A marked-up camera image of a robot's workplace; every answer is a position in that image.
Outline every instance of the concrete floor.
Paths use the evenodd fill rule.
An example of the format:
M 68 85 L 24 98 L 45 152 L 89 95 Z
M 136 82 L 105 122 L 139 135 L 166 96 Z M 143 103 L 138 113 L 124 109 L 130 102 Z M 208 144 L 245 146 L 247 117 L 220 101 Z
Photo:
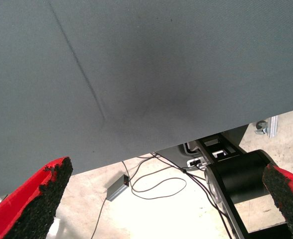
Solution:
M 263 149 L 282 168 L 293 173 L 293 112 L 279 116 L 278 136 L 254 133 L 249 125 L 241 142 L 246 151 Z M 142 159 L 125 161 L 132 174 Z M 137 176 L 166 167 L 152 159 L 143 164 Z M 48 239 L 89 239 L 94 230 L 107 188 L 122 174 L 122 163 L 91 170 L 70 178 L 58 207 Z M 203 176 L 200 171 L 192 172 Z M 186 175 L 173 168 L 142 179 L 137 189 L 145 189 L 168 177 L 180 177 L 187 186 L 177 195 L 156 200 L 135 197 L 127 189 L 114 201 L 106 201 L 95 238 L 100 239 L 227 239 L 218 213 L 208 203 L 205 194 Z M 162 186 L 143 193 L 144 197 L 172 194 L 183 187 L 180 180 L 170 180 Z M 236 205 L 249 231 L 284 221 L 270 196 Z

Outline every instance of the black cylindrical motor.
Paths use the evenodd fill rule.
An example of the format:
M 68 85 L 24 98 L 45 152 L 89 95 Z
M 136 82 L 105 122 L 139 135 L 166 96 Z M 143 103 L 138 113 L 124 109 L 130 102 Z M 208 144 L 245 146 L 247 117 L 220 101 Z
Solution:
M 212 173 L 216 179 L 223 181 L 228 195 L 236 204 L 268 194 L 262 176 L 269 163 L 274 162 L 264 151 L 256 150 L 209 165 L 205 177 L 216 203 L 219 203 L 219 195 L 216 195 L 215 186 L 209 180 Z

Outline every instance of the small gray box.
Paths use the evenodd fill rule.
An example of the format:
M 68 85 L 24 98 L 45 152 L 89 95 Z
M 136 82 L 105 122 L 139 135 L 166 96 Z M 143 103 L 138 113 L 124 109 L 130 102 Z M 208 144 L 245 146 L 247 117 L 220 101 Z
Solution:
M 107 191 L 107 200 L 113 201 L 129 186 L 129 177 L 122 175 L 114 184 L 112 184 Z

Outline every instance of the gray fabric surface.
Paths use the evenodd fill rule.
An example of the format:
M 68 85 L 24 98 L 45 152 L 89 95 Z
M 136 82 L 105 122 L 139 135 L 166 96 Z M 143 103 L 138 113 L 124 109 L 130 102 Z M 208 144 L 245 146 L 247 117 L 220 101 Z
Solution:
M 293 110 L 293 1 L 0 1 L 0 195 Z

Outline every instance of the black cable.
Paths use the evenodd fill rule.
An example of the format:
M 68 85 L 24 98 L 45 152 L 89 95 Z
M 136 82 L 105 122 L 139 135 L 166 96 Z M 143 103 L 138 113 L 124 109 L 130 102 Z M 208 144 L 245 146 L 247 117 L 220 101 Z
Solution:
M 179 166 L 178 165 L 176 165 L 174 162 L 172 162 L 171 160 L 169 160 L 169 159 L 167 159 L 167 158 L 165 158 L 165 157 L 163 157 L 162 156 L 162 158 L 164 158 L 164 159 L 166 159 L 167 161 L 169 161 L 170 163 L 172 163 L 173 165 L 175 165 L 176 166 L 176 168 L 178 168 L 178 169 L 181 169 L 181 168 L 179 168 Z M 195 179 L 194 177 L 198 177 L 198 176 L 196 176 L 196 175 L 193 175 L 193 174 L 190 174 L 190 173 L 188 173 L 188 172 L 185 172 L 185 174 L 186 175 L 188 175 L 197 185 L 199 185 L 200 187 L 201 187 L 201 189 L 203 190 L 203 192 L 206 194 L 206 197 L 207 197 L 207 199 L 208 199 L 208 201 L 210 202 L 210 204 L 212 205 L 212 207 L 214 207 L 216 210 L 217 210 L 217 212 L 218 212 L 218 214 L 220 215 L 220 217 L 221 217 L 221 220 L 222 220 L 222 223 L 223 223 L 223 225 L 224 225 L 224 228 L 225 228 L 225 230 L 226 230 L 226 233 L 227 233 L 227 235 L 229 236 L 229 238 L 230 239 L 232 239 L 232 237 L 231 237 L 231 234 L 230 234 L 230 232 L 229 232 L 229 230 L 228 230 L 228 228 L 227 228 L 227 225 L 226 225 L 226 223 L 225 223 L 225 220 L 224 220 L 224 218 L 223 218 L 223 216 L 225 216 L 226 218 L 228 218 L 228 215 L 226 215 L 224 212 L 222 212 L 221 210 L 219 210 L 219 208 L 218 208 L 218 206 L 216 205 L 216 203 L 214 202 L 214 200 L 212 199 L 212 195 L 211 195 L 211 193 L 210 193 L 210 191 L 200 182 L 200 181 L 198 181 L 197 179 Z
M 197 165 L 195 166 L 197 167 L 198 170 L 201 170 L 202 172 L 204 172 L 205 170 L 204 169 L 201 169 L 200 167 L 198 167 Z
M 93 238 L 94 234 L 96 233 L 97 226 L 98 226 L 98 223 L 99 223 L 99 219 L 100 219 L 100 216 L 101 216 L 101 212 L 102 212 L 103 206 L 104 206 L 104 204 L 106 202 L 106 199 L 107 198 L 105 198 L 104 201 L 103 201 L 103 203 L 102 203 L 102 206 L 101 206 L 101 209 L 100 209 L 100 213 L 99 213 L 99 216 L 98 216 L 98 219 L 97 219 L 96 227 L 95 227 L 95 230 L 92 233 L 91 239 Z
M 178 194 L 179 192 L 181 192 L 181 191 L 186 187 L 186 184 L 187 184 L 187 183 L 186 183 L 186 181 L 185 181 L 184 179 L 182 179 L 182 178 L 178 178 L 178 177 L 172 177 L 172 178 L 167 178 L 167 179 L 162 180 L 161 182 L 159 182 L 158 184 L 156 184 L 155 186 L 153 186 L 153 187 L 151 187 L 151 188 L 148 188 L 148 189 L 145 189 L 145 190 L 136 190 L 136 189 L 134 188 L 134 185 L 135 185 L 140 179 L 142 179 L 142 178 L 144 178 L 144 177 L 147 177 L 147 176 L 150 176 L 150 175 L 152 175 L 152 174 L 155 174 L 155 173 L 161 172 L 161 171 L 163 171 L 163 170 L 169 169 L 169 168 L 171 168 L 172 166 L 170 165 L 169 167 L 162 168 L 162 169 L 160 169 L 160 170 L 158 170 L 158 171 L 155 171 L 155 172 L 152 172 L 152 173 L 149 173 L 149 174 L 143 175 L 143 176 L 141 176 L 140 178 L 138 178 L 138 179 L 134 182 L 134 184 L 132 184 L 132 183 L 131 183 L 131 179 L 132 179 L 132 177 L 130 177 L 130 174 L 129 174 L 129 171 L 128 171 L 128 169 L 127 169 L 127 166 L 126 166 L 126 164 L 125 164 L 123 161 L 122 161 L 122 163 L 123 163 L 124 167 L 126 168 L 126 171 L 127 171 L 128 177 L 129 177 L 129 183 L 130 183 L 130 186 L 131 186 L 131 192 L 132 192 L 132 194 L 134 194 L 135 196 L 137 196 L 137 197 L 139 197 L 139 198 L 146 199 L 146 200 L 153 200 L 153 199 L 158 199 L 158 198 L 168 198 L 168 197 L 171 197 L 171 196 L 174 196 L 174 195 Z M 154 197 L 154 198 L 145 198 L 145 197 L 141 197 L 140 195 L 137 195 L 136 193 L 134 193 L 134 192 L 141 193 L 141 192 L 147 192 L 147 191 L 150 191 L 150 190 L 152 190 L 153 188 L 157 187 L 158 185 L 162 184 L 163 182 L 168 181 L 168 180 L 172 180 L 172 179 L 179 179 L 179 180 L 184 181 L 184 182 L 185 182 L 184 187 L 181 188 L 179 191 L 173 193 L 173 194 L 166 195 L 166 196 L 160 196 L 160 197 Z
M 138 168 L 136 169 L 136 172 L 132 175 L 132 177 L 129 179 L 129 182 L 134 178 L 134 176 L 137 174 L 137 172 L 138 172 L 138 170 L 139 170 L 139 168 L 141 167 L 141 165 L 144 163 L 144 162 L 147 162 L 147 161 L 149 161 L 150 159 L 153 159 L 153 158 L 147 158 L 147 159 L 145 159 L 145 160 L 143 160 L 143 161 L 141 161 L 140 163 L 139 163 L 139 165 L 138 165 Z

